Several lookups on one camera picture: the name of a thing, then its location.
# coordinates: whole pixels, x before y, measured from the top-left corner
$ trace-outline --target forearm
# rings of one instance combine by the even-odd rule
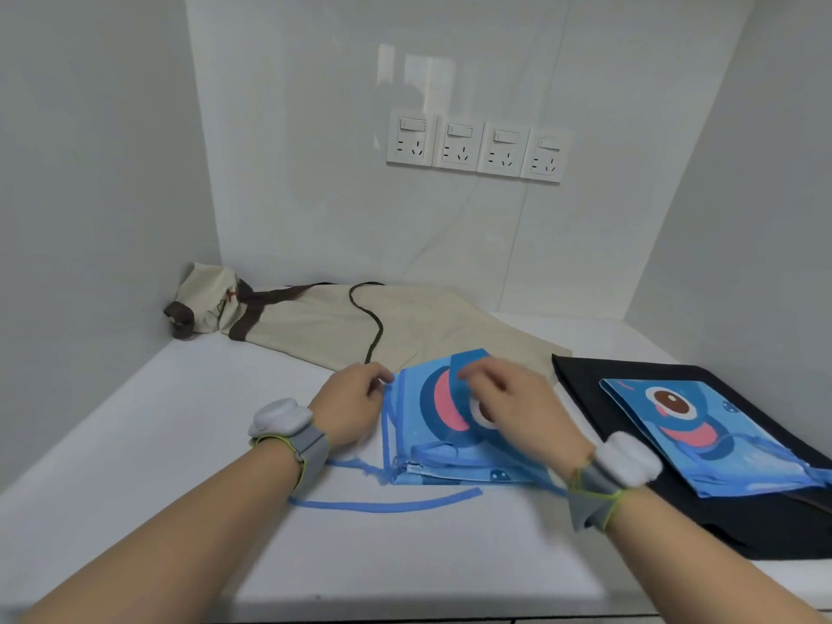
[[[299,473],[287,445],[262,442],[80,569],[20,622],[199,621]]]
[[[670,624],[825,621],[648,488],[622,496],[607,534]]]

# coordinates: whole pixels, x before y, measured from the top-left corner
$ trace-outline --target black cloth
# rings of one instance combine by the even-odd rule
[[[740,408],[798,458],[816,468],[832,468],[832,460],[797,439],[701,367],[556,355],[552,356],[552,363],[563,387],[604,440],[616,431],[626,431],[637,438],[641,434],[601,389],[599,382],[603,378],[702,381]],[[650,488],[739,554],[754,560],[832,558],[832,490],[829,488],[700,499],[670,463],[662,461],[665,469]]]

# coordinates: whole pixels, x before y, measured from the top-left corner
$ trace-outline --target person's left hand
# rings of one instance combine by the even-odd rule
[[[312,402],[312,422],[331,448],[355,442],[375,427],[384,401],[384,384],[393,373],[375,362],[352,364],[333,374]]]

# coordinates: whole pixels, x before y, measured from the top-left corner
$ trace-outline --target folded beige cloth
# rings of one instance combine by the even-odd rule
[[[552,354],[571,351],[506,325],[437,287],[361,285],[354,302],[383,324],[372,360],[403,367],[485,348],[554,382]],[[226,267],[197,263],[165,309],[174,336],[221,330],[231,338],[339,370],[363,362],[380,329],[350,302],[351,287],[320,284],[252,292]]]

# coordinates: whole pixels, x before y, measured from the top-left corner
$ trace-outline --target cartoon eye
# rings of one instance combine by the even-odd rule
[[[644,394],[668,416],[683,420],[696,418],[696,407],[679,392],[667,387],[648,387]]]
[[[471,402],[470,402],[470,406],[471,406],[471,415],[473,416],[473,419],[476,421],[476,423],[480,427],[484,427],[485,429],[496,429],[497,428],[497,425],[495,425],[493,422],[491,422],[490,420],[485,418],[485,416],[483,415],[483,412],[479,408],[479,401],[478,400],[472,398]]]

